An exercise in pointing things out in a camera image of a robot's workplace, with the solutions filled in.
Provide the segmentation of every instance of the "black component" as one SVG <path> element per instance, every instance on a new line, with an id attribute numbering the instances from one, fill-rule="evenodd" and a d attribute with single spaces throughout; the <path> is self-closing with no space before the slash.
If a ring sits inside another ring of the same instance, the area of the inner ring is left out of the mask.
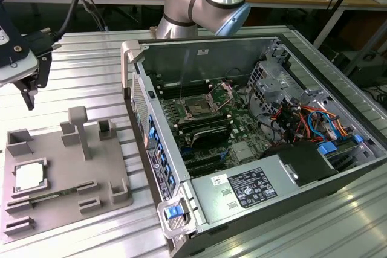
<path id="1" fill-rule="evenodd" d="M 192 137 L 192 148 L 211 147 L 216 143 L 222 142 L 230 137 L 231 126 L 217 127 L 214 129 L 197 132 Z"/>
<path id="2" fill-rule="evenodd" d="M 209 92 L 208 84 L 205 82 L 194 84 L 194 85 L 183 85 L 183 88 L 180 88 L 180 86 L 173 86 L 173 87 L 164 87 L 159 91 L 163 91 L 162 94 L 158 93 L 158 97 L 165 99 L 165 100 L 171 100 L 180 98 L 180 90 L 181 90 L 181 96 L 182 97 L 189 97 L 189 96 L 195 96 L 195 95 L 204 95 Z"/>
<path id="3" fill-rule="evenodd" d="M 340 116 L 331 117 L 331 120 L 332 120 L 332 121 L 336 121 L 336 120 L 338 120 L 338 119 L 340 119 Z"/>
<path id="4" fill-rule="evenodd" d="M 202 160 L 190 161 L 190 162 L 186 163 L 186 168 L 192 169 L 194 167 L 203 166 L 203 165 L 214 163 L 214 162 L 220 161 L 220 160 L 221 160 L 220 155 L 215 155 L 212 157 L 203 158 Z"/>
<path id="5" fill-rule="evenodd" d="M 344 171 L 346 168 L 348 168 L 348 166 L 351 166 L 352 164 L 354 164 L 354 162 L 356 161 L 356 159 L 354 157 L 351 157 L 351 156 L 344 156 L 342 157 L 339 162 L 338 162 L 338 167 L 337 167 L 337 170 L 339 172 L 342 172 Z"/>
<path id="6" fill-rule="evenodd" d="M 296 184 L 303 186 L 337 174 L 317 150 L 317 144 L 300 141 L 271 147 L 264 156 L 278 154 L 284 164 L 288 164 L 297 174 Z"/>
<path id="7" fill-rule="evenodd" d="M 272 102 L 270 105 L 271 105 L 274 109 L 277 109 L 277 110 L 281 107 L 281 104 L 278 104 L 277 102 Z"/>
<path id="8" fill-rule="evenodd" d="M 28 45 L 36 57 L 41 57 L 45 54 L 52 52 L 54 41 L 52 37 L 41 31 L 36 31 L 24 36 Z"/>
<path id="9" fill-rule="evenodd" d="M 337 150 L 327 154 L 325 157 L 330 161 L 332 166 L 336 168 L 340 164 L 339 160 L 342 158 L 342 156 L 355 149 L 358 144 L 353 139 L 348 139 L 345 141 L 336 142 L 335 146 L 337 147 Z"/>
<path id="10" fill-rule="evenodd" d="M 224 161 L 221 161 L 219 157 L 218 161 L 207 162 L 201 166 L 187 168 L 187 170 L 191 176 L 197 177 L 200 175 L 207 175 L 209 173 L 214 172 L 215 170 L 222 170 L 225 167 L 226 166 L 224 164 Z"/>
<path id="11" fill-rule="evenodd" d="M 189 122 L 184 122 L 178 125 L 178 128 L 180 131 L 183 131 L 183 133 L 189 133 L 193 131 L 200 131 L 203 128 L 214 128 L 214 127 L 220 127 L 225 126 L 228 124 L 227 116 L 219 115 L 219 116 L 213 116 L 198 120 L 192 120 Z"/>
<path id="12" fill-rule="evenodd" d="M 150 96 L 151 99 L 156 98 L 155 92 L 154 92 L 154 91 L 148 91 L 148 94 L 149 94 L 149 96 Z"/>
<path id="13" fill-rule="evenodd" d="M 297 98 L 292 97 L 290 99 L 290 103 L 294 104 L 294 105 L 300 105 L 300 100 L 298 100 Z"/>
<path id="14" fill-rule="evenodd" d="M 41 31 L 28 34 L 24 39 L 28 43 L 27 51 L 31 49 L 39 61 L 39 67 L 34 74 L 14 82 L 14 85 L 20 90 L 28 110 L 33 110 L 37 90 L 47 86 L 54 42 L 49 34 Z"/>

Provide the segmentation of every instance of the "colorful wires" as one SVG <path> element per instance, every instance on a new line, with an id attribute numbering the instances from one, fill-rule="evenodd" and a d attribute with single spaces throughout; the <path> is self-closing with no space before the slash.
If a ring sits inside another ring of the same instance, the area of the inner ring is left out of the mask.
<path id="1" fill-rule="evenodd" d="M 315 129 L 313 128 L 313 124 L 312 124 L 312 115 L 313 115 L 314 113 L 316 113 L 316 112 L 317 112 L 317 111 L 311 112 L 311 113 L 309 114 L 309 116 L 308 116 L 308 124 L 309 124 L 310 130 L 312 130 L 315 134 L 317 134 L 317 135 L 320 136 L 324 141 L 326 141 L 325 136 L 324 136 L 322 133 L 318 132 L 317 130 L 315 130 Z"/>
<path id="2" fill-rule="evenodd" d="M 314 108 L 314 107 L 311 107 L 311 106 L 301 106 L 302 109 L 304 110 L 308 110 L 309 112 L 316 112 L 316 111 L 321 111 L 327 115 L 329 115 L 330 117 L 336 117 L 336 115 L 334 115 L 333 113 L 331 112 L 328 112 L 327 110 L 323 109 L 323 108 Z M 343 126 L 341 125 L 340 121 L 339 120 L 331 120 L 330 117 L 327 117 L 327 119 L 330 120 L 330 122 L 333 122 L 333 124 L 335 125 L 335 127 L 333 127 L 332 129 L 336 129 L 339 131 L 340 135 L 345 137 L 345 136 L 348 136 L 348 133 L 344 130 Z"/>

